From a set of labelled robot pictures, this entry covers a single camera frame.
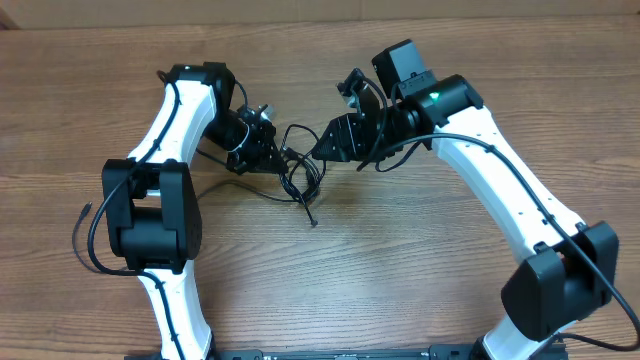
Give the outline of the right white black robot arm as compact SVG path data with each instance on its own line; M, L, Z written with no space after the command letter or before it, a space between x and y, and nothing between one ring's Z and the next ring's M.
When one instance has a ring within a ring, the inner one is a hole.
M411 40L381 51L372 66L374 78L354 69L338 84L348 112L329 123L313 157L388 172L419 148L433 152L483 204L517 264L500 293L504 318L473 344L431 346L429 357L566 358L572 325L623 299L614 285L617 234L559 201L472 85L458 74L437 78Z

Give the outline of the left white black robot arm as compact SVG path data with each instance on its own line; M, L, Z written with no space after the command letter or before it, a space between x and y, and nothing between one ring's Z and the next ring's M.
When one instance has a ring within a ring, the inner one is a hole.
M213 359L214 333L195 279L203 224L190 173L202 139L227 154L230 172L286 173L268 106L231 107L239 87L223 63L176 64L159 72L164 100L141 142L124 159L109 159L104 200L87 235L98 273L135 277L161 334L158 359Z

